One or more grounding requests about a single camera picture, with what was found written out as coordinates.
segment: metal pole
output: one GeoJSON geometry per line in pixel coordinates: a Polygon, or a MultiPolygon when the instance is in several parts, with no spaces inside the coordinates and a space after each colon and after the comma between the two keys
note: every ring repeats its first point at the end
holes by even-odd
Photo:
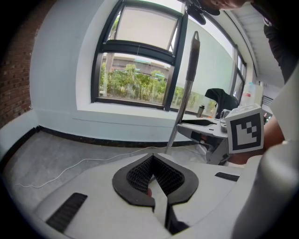
{"type": "Polygon", "coordinates": [[[188,70],[186,75],[186,83],[184,88],[184,94],[182,98],[181,106],[178,110],[178,115],[174,124],[174,127],[172,129],[172,133],[170,135],[165,153],[168,153],[169,149],[172,147],[174,139],[177,135],[177,124],[182,122],[188,100],[191,94],[193,82],[196,75],[196,69],[198,64],[198,58],[199,58],[199,49],[200,49],[200,41],[199,41],[199,34],[197,31],[194,32],[192,42],[191,42],[191,50],[190,50],[190,56],[189,56],[189,64],[188,64],[188,70]]]}

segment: black baseboard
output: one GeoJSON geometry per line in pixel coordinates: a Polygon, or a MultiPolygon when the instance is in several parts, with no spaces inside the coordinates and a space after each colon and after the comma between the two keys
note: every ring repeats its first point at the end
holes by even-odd
{"type": "MultiPolygon", "coordinates": [[[[86,144],[95,144],[110,147],[124,147],[124,148],[146,148],[146,147],[166,147],[168,142],[135,142],[135,141],[116,141],[116,140],[101,140],[89,137],[83,137],[73,134],[62,133],[53,129],[40,126],[41,131],[52,134],[54,136],[64,138],[67,140],[77,141],[86,144]]],[[[179,141],[174,142],[173,147],[195,145],[193,141],[179,141]]]]}
{"type": "Polygon", "coordinates": [[[5,166],[15,152],[35,133],[40,131],[40,127],[32,128],[27,133],[25,133],[14,145],[5,153],[2,160],[0,161],[0,173],[3,173],[5,166]]]}

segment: black rubber pad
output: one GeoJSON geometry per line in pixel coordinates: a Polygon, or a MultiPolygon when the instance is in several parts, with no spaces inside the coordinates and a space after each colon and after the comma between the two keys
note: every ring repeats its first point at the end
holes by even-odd
{"type": "Polygon", "coordinates": [[[87,195],[73,193],[46,223],[63,233],[86,199],[87,195]]]}
{"type": "Polygon", "coordinates": [[[216,173],[215,174],[216,177],[220,177],[220,178],[224,178],[224,179],[227,179],[227,180],[230,180],[230,181],[234,181],[234,182],[237,182],[239,177],[240,176],[237,176],[237,175],[232,175],[232,174],[225,174],[225,173],[216,173]]]}

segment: person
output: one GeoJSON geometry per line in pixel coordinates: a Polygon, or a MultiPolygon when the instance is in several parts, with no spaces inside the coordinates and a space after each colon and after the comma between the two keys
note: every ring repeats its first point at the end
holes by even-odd
{"type": "MultiPolygon", "coordinates": [[[[285,83],[292,75],[299,59],[299,43],[294,30],[297,29],[297,9],[292,1],[273,0],[194,0],[210,9],[234,10],[246,2],[264,17],[264,33],[269,41],[274,58],[282,71],[285,83]]],[[[262,155],[270,147],[282,143],[283,133],[273,116],[264,126],[264,147],[261,150],[232,155],[229,162],[246,164],[249,158],[262,155]]]]}

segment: black chair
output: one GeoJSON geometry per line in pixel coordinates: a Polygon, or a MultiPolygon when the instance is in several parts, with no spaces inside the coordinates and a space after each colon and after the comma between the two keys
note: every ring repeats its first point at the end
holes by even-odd
{"type": "Polygon", "coordinates": [[[208,89],[205,96],[217,102],[218,110],[215,117],[216,119],[220,119],[222,110],[233,110],[240,104],[234,96],[226,94],[223,89],[208,89]]]}

